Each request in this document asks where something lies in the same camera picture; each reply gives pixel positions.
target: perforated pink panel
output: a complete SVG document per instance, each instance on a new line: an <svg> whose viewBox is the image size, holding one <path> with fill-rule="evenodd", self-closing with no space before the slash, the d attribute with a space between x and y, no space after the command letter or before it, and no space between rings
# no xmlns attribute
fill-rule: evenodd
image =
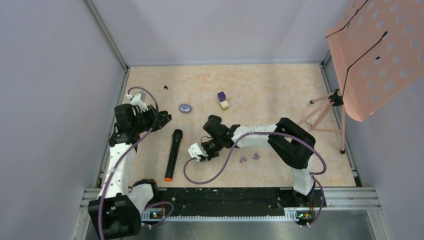
<svg viewBox="0 0 424 240"><path fill-rule="evenodd" d="M364 0L354 0L335 28L341 29ZM347 114L364 121L413 81L424 81L424 0L369 0L342 31L327 38L343 90L346 70L388 34L350 70L344 93Z"/></svg>

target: gray wall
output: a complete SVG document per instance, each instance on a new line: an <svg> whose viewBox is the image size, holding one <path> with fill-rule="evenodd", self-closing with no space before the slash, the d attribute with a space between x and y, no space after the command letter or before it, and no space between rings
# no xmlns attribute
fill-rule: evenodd
<svg viewBox="0 0 424 240"><path fill-rule="evenodd" d="M0 2L0 239L71 237L122 79L82 0Z"/></svg>
<svg viewBox="0 0 424 240"><path fill-rule="evenodd" d="M94 0L129 65L322 61L351 0Z"/></svg>
<svg viewBox="0 0 424 240"><path fill-rule="evenodd" d="M334 66L331 83L338 87ZM366 186L374 186L395 239L423 239L423 77L363 122L346 118L353 153Z"/></svg>

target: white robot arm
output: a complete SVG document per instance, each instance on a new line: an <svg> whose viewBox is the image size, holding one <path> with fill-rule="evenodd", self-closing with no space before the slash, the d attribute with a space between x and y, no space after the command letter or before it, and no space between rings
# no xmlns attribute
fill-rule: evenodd
<svg viewBox="0 0 424 240"><path fill-rule="evenodd" d="M130 167L135 159L137 146L132 148L140 140L140 134L155 132L163 128L172 117L167 111L157 112L152 105L145 104L146 94L137 93L134 97L127 97L131 103L121 104L114 108L116 123L113 134L109 139L109 164L104 179L110 182L105 191L105 182L96 200L88 204L88 213L97 234L99 234L99 211L102 211L102 231L105 239L115 239L133 236L141 230L141 216L146 204L154 197L154 187L157 188L153 179L143 179L135 184L132 192L128 193ZM102 208L101 197L104 196Z"/></svg>
<svg viewBox="0 0 424 240"><path fill-rule="evenodd" d="M288 118L281 118L278 123L268 126L232 125L228 128L221 124L220 117L211 115L203 129L211 135L211 140L201 144L195 143L188 149L190 156L201 162L219 156L220 150L231 148L242 135L248 133L286 133L303 140L312 148L316 142L312 135ZM314 180L310 174L313 155L308 148L297 141L290 142L283 136L270 134L250 134L239 140L236 145L237 148L250 146L273 148L292 169L293 190L304 196L308 196L313 190Z"/></svg>

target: small purple object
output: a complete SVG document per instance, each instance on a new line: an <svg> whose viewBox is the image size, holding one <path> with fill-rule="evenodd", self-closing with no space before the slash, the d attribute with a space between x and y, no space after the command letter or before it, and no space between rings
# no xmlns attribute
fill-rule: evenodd
<svg viewBox="0 0 424 240"><path fill-rule="evenodd" d="M218 101L222 102L222 101L225 101L226 99L227 97L225 96L225 93L223 91L218 93Z"/></svg>

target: floor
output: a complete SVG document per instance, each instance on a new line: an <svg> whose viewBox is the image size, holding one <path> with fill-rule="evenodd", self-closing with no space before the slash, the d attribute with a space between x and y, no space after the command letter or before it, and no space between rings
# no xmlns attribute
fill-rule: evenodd
<svg viewBox="0 0 424 240"><path fill-rule="evenodd" d="M152 133L139 146L131 166L130 183L153 178L159 187L197 187L183 175L183 165L190 158L187 149L199 143L207 133L202 126L209 115L222 118L227 127L265 126L286 117L299 122L320 103L311 105L311 99L325 95L324 80L318 64L247 64L247 65L195 65L132 67L126 89L141 86L152 92L160 111L172 114L172 121L163 129ZM222 111L217 93L224 91L229 109ZM179 112L180 104L190 104L192 112ZM337 129L333 113L319 126ZM183 131L172 182L164 180L172 133ZM311 131L316 139L315 149L327 163L327 172L317 177L326 187L354 187L346 154L340 154L340 135L336 132ZM221 169L228 150L209 162L191 162L187 175L195 181L212 178ZM258 153L260 159L254 160ZM240 157L247 162L239 163ZM322 165L315 158L313 169ZM291 168L272 150L265 147L236 149L225 169L215 181L202 187L291 187Z"/></svg>

